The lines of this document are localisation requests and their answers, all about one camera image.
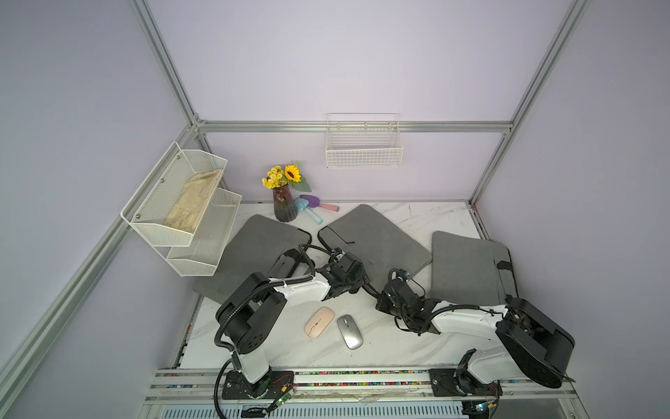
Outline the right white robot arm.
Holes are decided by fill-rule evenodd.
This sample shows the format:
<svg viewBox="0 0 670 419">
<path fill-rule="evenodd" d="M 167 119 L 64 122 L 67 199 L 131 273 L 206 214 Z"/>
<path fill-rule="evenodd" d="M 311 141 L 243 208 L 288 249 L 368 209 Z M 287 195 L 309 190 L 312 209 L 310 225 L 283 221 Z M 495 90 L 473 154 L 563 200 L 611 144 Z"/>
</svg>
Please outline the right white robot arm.
<svg viewBox="0 0 670 419">
<path fill-rule="evenodd" d="M 527 300 L 505 296 L 498 306 L 453 303 L 418 295 L 407 272 L 393 269 L 376 309 L 401 322 L 403 332 L 421 336 L 469 335 L 497 345 L 472 348 L 452 370 L 455 393 L 475 395 L 500 381 L 527 378 L 548 389 L 569 379 L 574 338 Z"/>
</svg>

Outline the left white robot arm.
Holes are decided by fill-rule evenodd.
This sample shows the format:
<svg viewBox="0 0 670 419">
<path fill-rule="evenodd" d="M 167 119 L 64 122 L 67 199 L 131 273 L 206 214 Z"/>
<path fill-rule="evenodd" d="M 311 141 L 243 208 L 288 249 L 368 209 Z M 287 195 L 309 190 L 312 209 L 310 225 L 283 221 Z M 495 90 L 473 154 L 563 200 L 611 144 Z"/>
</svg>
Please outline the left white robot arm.
<svg viewBox="0 0 670 419">
<path fill-rule="evenodd" d="M 351 252 L 310 244 L 300 244 L 297 252 L 297 262 L 307 264 L 306 273 L 272 279 L 254 272 L 216 312 L 214 344 L 230 351 L 234 368 L 249 384 L 269 376 L 263 344 L 284 309 L 357 293 L 370 284 L 362 260 Z"/>
</svg>

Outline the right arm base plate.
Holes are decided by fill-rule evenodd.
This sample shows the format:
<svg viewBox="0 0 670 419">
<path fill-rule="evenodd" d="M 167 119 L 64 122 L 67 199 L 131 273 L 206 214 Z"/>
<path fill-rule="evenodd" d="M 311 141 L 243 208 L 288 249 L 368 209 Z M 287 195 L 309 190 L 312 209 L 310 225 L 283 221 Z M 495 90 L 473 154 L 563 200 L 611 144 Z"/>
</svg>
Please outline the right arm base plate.
<svg viewBox="0 0 670 419">
<path fill-rule="evenodd" d="M 502 389 L 498 382 L 478 382 L 468 371 L 458 368 L 433 368 L 429 370 L 429 382 L 433 395 L 446 396 L 493 396 L 498 398 Z"/>
</svg>

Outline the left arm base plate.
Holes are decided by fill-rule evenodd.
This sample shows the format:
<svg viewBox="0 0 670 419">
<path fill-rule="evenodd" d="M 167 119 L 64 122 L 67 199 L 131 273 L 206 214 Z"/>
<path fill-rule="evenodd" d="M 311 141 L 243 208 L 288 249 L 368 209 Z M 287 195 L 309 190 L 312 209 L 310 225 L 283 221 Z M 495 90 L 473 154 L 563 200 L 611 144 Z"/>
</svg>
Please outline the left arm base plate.
<svg viewBox="0 0 670 419">
<path fill-rule="evenodd" d="M 293 371 L 270 370 L 258 382 L 251 383 L 241 372 L 231 370 L 225 374 L 219 395 L 223 400 L 274 399 L 282 393 L 282 388 L 294 382 Z"/>
</svg>

